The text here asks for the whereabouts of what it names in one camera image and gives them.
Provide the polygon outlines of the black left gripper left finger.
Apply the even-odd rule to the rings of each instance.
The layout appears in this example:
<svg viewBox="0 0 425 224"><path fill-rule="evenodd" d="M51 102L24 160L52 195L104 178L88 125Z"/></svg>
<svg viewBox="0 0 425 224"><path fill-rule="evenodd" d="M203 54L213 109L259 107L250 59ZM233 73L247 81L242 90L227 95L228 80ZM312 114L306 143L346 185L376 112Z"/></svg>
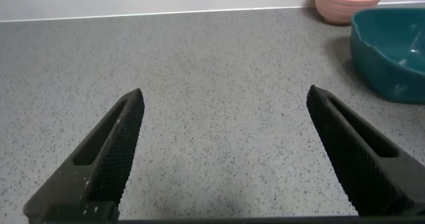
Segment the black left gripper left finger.
<svg viewBox="0 0 425 224"><path fill-rule="evenodd" d="M29 222L116 222L144 108L140 89L124 94L24 205Z"/></svg>

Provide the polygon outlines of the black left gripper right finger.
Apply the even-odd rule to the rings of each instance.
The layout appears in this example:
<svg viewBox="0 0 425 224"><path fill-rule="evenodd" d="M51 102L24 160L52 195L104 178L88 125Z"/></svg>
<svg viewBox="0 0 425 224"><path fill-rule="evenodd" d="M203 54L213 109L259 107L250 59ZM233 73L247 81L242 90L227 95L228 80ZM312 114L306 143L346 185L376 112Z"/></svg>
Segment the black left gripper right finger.
<svg viewBox="0 0 425 224"><path fill-rule="evenodd" d="M359 215L424 214L424 166L332 93L311 86L307 108Z"/></svg>

